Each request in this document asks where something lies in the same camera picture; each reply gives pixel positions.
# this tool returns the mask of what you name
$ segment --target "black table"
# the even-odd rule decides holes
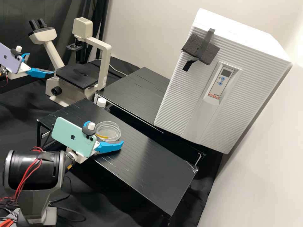
[[[97,94],[153,125],[168,84],[169,79],[143,67],[97,91]]]
[[[121,140],[124,140],[121,150],[92,158],[168,215],[173,215],[197,172],[196,166],[87,99],[38,119],[38,135],[40,126],[50,130],[57,117],[79,127],[89,120],[117,123],[122,133]]]

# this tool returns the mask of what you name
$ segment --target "white bottle cap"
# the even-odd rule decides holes
[[[98,98],[97,106],[104,108],[106,105],[106,99],[103,97]]]
[[[95,123],[90,122],[90,123],[88,124],[87,128],[88,128],[89,130],[94,130],[94,129],[95,129],[95,126],[96,126]]]
[[[22,47],[21,46],[16,46],[16,51],[21,52]]]

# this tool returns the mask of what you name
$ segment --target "small white bottle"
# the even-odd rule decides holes
[[[107,112],[110,112],[110,109],[108,107],[106,107],[106,99],[103,98],[103,97],[98,98],[98,100],[97,100],[97,106],[103,108]]]

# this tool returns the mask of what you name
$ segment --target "black cylindrical motor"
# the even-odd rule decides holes
[[[59,165],[64,165],[64,171],[67,172],[71,169],[75,160],[73,157],[66,153],[64,154],[64,163],[60,163],[59,152],[17,152],[10,151],[4,163],[3,182],[4,178],[8,177],[8,184],[11,189],[16,190],[26,169],[34,162],[36,158],[42,159],[41,166],[32,173],[26,180],[23,190],[42,190],[51,189],[58,182]],[[9,164],[9,171],[5,171],[6,161],[11,160]]]

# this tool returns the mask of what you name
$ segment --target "petri dish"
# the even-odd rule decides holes
[[[121,137],[119,125],[112,121],[102,121],[96,125],[96,136],[105,142],[115,142]]]

